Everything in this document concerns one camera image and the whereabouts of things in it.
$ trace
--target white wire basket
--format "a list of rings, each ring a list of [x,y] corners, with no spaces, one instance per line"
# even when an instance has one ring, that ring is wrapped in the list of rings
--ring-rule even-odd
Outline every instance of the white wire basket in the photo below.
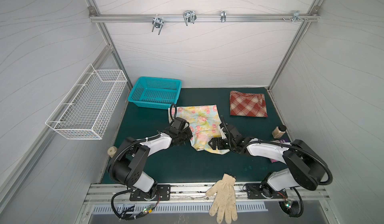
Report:
[[[66,103],[64,98],[46,121],[46,125],[67,139],[101,140],[127,83],[122,70],[92,70],[84,72],[83,79],[89,75],[85,82],[74,85],[67,94],[66,98],[80,86],[72,101]]]

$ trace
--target white knit glove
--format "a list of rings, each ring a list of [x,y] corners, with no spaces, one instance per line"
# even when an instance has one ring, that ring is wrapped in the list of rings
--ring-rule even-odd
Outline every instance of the white knit glove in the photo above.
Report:
[[[217,223],[223,221],[225,213],[225,222],[230,224],[232,220],[237,220],[236,196],[233,185],[236,179],[228,174],[224,174],[223,179],[214,184],[213,187],[205,193],[206,196],[213,196],[217,193],[215,201],[209,210],[209,214],[214,216],[217,212]]]

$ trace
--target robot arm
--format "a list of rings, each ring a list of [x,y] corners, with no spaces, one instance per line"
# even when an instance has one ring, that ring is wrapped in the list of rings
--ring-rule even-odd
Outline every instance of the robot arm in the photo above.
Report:
[[[221,138],[213,138],[209,144],[215,149],[230,149],[236,153],[251,156],[263,156],[281,161],[287,169],[269,173],[263,179],[259,191],[266,198],[272,198],[282,189],[302,186],[314,191],[318,185],[332,182],[332,174],[325,162],[302,140],[292,143],[275,143],[246,137],[236,127],[228,125],[222,119]],[[328,181],[321,182],[327,173]]]
[[[146,198],[151,199],[156,194],[157,182],[143,172],[147,157],[191,138],[189,123],[179,117],[158,135],[141,140],[128,137],[110,160],[107,168],[109,175],[113,181],[130,188],[138,188]]]

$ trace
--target metal vent grille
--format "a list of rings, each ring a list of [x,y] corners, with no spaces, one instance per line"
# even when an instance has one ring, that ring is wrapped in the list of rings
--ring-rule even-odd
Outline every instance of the metal vent grille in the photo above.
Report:
[[[135,204],[117,204],[115,205],[118,212],[125,211],[127,208]],[[141,212],[150,203],[139,203],[135,206],[135,213]],[[187,203],[159,203],[152,213],[192,213],[192,212],[209,212],[212,202],[187,202]],[[263,201],[243,201],[236,203],[237,212],[257,212],[268,211]],[[96,204],[93,208],[93,214],[113,214],[110,204]]]

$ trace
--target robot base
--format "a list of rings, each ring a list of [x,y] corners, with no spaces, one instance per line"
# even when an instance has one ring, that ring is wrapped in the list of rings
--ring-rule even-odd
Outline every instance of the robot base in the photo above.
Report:
[[[157,185],[157,191],[160,193],[161,201],[169,201],[170,198],[170,185]],[[157,201],[159,193],[156,193],[152,199],[149,199],[147,193],[143,193],[140,189],[136,189],[129,197],[130,201]]]
[[[262,195],[262,189],[260,188],[261,183],[246,183],[244,185],[244,191],[247,192],[248,199],[265,199]],[[281,194],[287,196],[287,193],[283,190],[280,191]],[[272,196],[271,199],[282,199],[283,197],[280,194],[276,194]]]

